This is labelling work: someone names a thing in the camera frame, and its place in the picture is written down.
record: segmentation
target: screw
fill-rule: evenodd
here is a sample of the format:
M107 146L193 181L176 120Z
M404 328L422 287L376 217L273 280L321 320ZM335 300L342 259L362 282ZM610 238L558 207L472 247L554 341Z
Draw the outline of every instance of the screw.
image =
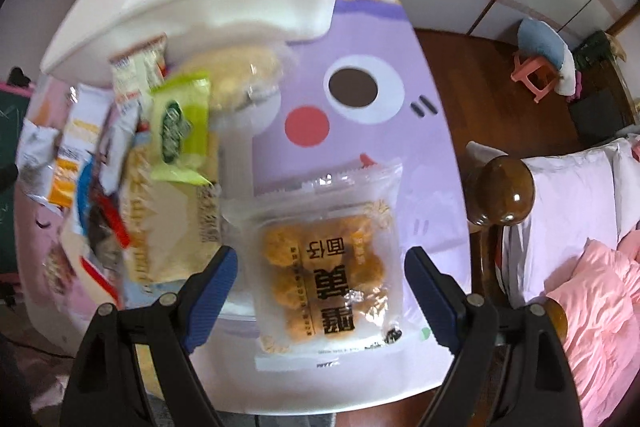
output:
M542 317L545 314L545 309L539 304L532 304L529 306L529 311L531 311L531 313L536 317Z
M160 304L162 306L173 306L177 300L178 296L175 293L163 293L160 296Z
M484 297L478 295L477 293L471 293L471 295L466 296L466 301L472 306L479 308L484 304Z
M104 304L101 304L100 306L98 306L98 315L100 315L100 317L106 317L112 311L113 311L113 304L111 304L110 302L105 302Z

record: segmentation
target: yellow snack package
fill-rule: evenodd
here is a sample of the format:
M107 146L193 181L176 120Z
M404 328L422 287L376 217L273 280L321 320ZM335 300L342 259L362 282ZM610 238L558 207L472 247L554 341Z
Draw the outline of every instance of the yellow snack package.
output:
M206 74L180 74L151 90L151 179L208 185L210 82Z

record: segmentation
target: wooden bed frame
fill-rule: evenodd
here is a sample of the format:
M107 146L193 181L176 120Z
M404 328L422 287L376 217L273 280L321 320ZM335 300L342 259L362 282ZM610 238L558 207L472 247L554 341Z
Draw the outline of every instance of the wooden bed frame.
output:
M471 288L492 303L509 306L496 273L495 261L502 256L504 227L517 225L529 216L535 198L533 176L519 159L499 156L477 167L464 180L466 214L471 246ZM566 314L552 299L541 299L558 336L567 332ZM636 425L640 418L640 373L601 427Z

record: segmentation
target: pink bedsheet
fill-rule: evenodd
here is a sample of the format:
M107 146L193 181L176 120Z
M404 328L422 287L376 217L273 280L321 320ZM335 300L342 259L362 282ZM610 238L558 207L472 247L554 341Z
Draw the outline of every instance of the pink bedsheet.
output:
M640 232L618 251L590 241L567 282L548 296L568 319L564 350L574 374L585 427L616 408L640 369Z

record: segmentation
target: snack package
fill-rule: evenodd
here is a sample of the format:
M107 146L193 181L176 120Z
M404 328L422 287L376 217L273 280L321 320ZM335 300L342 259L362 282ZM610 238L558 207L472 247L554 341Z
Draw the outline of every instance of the snack package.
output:
M111 196L120 184L122 165L136 133L140 110L140 100L127 100L120 106L120 114L108 130L106 158L99 174L100 185L107 196Z
M199 170L207 160L209 79L173 76L151 94L151 179L208 185Z
M166 35L135 45L110 59L113 90L119 108L131 99L139 99L142 121L151 114L151 89L164 83Z
M63 131L47 197L49 203L67 208L73 202L82 167L95 153L113 102L110 90L79 84L76 91L78 103L71 109Z
M178 71L206 71L211 82L209 108L233 111L273 94L292 63L286 44L247 44L194 55Z
M32 200L52 207L56 213L57 207L50 205L47 198L53 180L59 135L58 129L40 127L25 118L15 155L23 192Z
M75 211L68 213L60 230L60 245L78 276L82 288L94 303L110 302L120 308L122 298L117 286L120 279L118 273L114 270L109 272L105 270L92 252L89 240L78 232L78 228L78 213ZM102 252L100 256L111 258Z
M47 252L44 276L54 294L64 296L71 290L76 274L60 243L51 245Z
M139 133L120 188L120 215L129 233L124 251L131 281L148 285L188 279L220 247L218 136L208 134L202 169L208 185L151 179L150 136Z
M225 203L223 217L246 237L265 352L325 356L401 337L401 174L399 163L373 165Z

